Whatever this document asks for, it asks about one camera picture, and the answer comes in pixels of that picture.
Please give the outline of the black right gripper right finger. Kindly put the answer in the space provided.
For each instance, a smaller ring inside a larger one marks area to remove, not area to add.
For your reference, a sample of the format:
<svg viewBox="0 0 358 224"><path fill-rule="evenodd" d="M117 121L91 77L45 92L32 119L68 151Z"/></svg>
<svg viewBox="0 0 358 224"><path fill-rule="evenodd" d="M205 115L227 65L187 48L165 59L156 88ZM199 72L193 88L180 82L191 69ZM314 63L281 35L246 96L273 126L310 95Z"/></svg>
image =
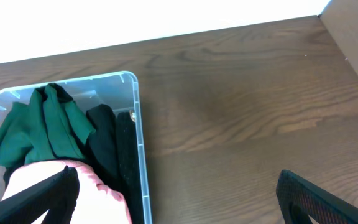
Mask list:
<svg viewBox="0 0 358 224"><path fill-rule="evenodd" d="M358 223L358 208L290 170L282 170L276 196L285 223Z"/></svg>

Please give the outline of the dark green garment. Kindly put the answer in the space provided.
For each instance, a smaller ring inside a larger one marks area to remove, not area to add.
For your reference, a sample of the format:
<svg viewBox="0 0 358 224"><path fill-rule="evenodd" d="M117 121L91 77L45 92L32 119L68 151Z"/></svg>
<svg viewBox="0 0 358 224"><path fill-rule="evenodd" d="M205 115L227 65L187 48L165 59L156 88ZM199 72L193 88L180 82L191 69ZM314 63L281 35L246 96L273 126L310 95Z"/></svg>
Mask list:
<svg viewBox="0 0 358 224"><path fill-rule="evenodd" d="M28 104L14 102L0 127L0 166L38 161L85 160L95 128L60 85L34 89Z"/></svg>

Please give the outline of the clear plastic storage bin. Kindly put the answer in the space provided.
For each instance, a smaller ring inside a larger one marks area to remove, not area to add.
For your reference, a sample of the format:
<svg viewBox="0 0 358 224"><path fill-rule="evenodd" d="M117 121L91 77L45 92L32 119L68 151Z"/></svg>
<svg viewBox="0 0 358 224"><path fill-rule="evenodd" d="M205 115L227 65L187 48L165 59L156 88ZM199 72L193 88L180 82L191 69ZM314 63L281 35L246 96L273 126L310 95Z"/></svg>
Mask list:
<svg viewBox="0 0 358 224"><path fill-rule="evenodd" d="M143 223L152 224L149 183L142 130L142 118L139 98L139 82L129 71L105 73L88 77L71 78L56 81L56 84L73 97L79 109L86 111L99 104L111 107L115 114L130 112L135 121L138 173L142 192ZM0 127L14 102L28 104L34 89L45 86L45 83L15 86L0 90ZM2 175L5 168L0 166L0 200L5 191Z"/></svg>

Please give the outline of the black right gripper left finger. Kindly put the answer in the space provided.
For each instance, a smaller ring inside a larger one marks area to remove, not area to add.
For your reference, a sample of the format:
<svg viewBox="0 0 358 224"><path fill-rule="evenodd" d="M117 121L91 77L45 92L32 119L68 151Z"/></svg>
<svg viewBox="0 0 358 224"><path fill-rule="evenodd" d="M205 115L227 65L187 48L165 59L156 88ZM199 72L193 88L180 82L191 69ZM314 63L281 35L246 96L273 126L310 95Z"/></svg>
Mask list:
<svg viewBox="0 0 358 224"><path fill-rule="evenodd" d="M70 223L79 196L80 183L75 168L61 172L0 201L0 223Z"/></svg>

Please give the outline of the plain black garment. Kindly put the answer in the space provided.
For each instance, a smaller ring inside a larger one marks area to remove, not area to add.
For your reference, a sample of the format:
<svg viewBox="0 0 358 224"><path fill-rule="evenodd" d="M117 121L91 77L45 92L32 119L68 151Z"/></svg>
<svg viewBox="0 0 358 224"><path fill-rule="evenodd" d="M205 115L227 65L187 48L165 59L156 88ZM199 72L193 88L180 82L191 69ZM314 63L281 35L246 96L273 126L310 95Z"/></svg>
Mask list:
<svg viewBox="0 0 358 224"><path fill-rule="evenodd" d="M91 165L98 177L113 190L122 190L119 159L116 149L115 115L112 109L100 104L86 112L88 121L95 128L86 142Z"/></svg>

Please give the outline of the black glittery garment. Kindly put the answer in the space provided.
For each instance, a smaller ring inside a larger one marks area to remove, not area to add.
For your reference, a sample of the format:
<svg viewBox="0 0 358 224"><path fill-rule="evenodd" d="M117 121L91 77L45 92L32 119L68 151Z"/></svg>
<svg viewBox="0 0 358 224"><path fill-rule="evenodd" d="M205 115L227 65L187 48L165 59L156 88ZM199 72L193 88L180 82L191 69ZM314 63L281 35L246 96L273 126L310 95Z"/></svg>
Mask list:
<svg viewBox="0 0 358 224"><path fill-rule="evenodd" d="M144 223L136 127L130 112L119 113L116 117L116 146L122 193L126 199L132 223Z"/></svg>

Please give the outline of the pink garment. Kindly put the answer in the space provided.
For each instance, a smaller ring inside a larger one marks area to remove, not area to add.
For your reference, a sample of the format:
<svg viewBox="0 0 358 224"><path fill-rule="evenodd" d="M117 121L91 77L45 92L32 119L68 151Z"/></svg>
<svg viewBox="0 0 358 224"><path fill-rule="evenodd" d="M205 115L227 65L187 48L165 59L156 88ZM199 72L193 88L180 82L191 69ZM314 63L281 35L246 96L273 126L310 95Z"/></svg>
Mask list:
<svg viewBox="0 0 358 224"><path fill-rule="evenodd" d="M62 171L74 167L80 183L76 207L70 220L77 224L131 223L122 193L108 187L94 169L80 161L40 161L16 169L9 178L3 200Z"/></svg>

